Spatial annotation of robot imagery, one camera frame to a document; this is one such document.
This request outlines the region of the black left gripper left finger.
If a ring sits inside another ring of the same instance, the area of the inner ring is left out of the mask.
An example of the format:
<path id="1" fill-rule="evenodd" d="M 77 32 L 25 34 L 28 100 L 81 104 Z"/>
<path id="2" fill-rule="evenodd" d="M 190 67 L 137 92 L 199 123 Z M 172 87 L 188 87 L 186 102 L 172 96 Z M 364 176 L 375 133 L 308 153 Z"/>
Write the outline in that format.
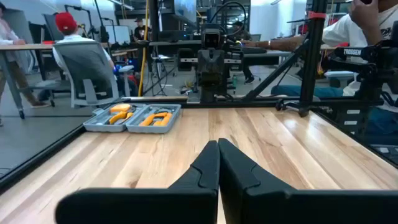
<path id="1" fill-rule="evenodd" d="M 166 189 L 91 188 L 65 196 L 57 223 L 216 223 L 220 150 L 209 141 Z"/>

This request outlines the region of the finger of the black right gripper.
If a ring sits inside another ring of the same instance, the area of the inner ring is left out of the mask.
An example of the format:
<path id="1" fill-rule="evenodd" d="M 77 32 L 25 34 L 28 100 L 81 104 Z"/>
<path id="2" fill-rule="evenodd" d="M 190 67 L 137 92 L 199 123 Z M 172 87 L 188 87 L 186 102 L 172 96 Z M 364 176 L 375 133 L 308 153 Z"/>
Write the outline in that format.
<path id="1" fill-rule="evenodd" d="M 224 50 L 211 50 L 211 73 L 213 74 L 212 87 L 222 84 L 224 70 Z"/>
<path id="2" fill-rule="evenodd" d="M 204 88 L 208 88 L 210 86 L 208 79 L 208 61 L 210 59 L 210 51 L 209 50 L 200 50 L 198 52 L 198 73 L 200 75 L 199 85 Z"/>

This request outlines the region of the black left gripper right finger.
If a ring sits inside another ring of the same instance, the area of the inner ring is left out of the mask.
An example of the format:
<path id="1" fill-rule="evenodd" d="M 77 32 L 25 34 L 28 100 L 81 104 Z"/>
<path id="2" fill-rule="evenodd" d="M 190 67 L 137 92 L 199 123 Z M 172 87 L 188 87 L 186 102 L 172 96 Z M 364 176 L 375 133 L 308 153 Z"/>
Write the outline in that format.
<path id="1" fill-rule="evenodd" d="M 395 190 L 297 190 L 221 138 L 227 223 L 397 223 Z"/>

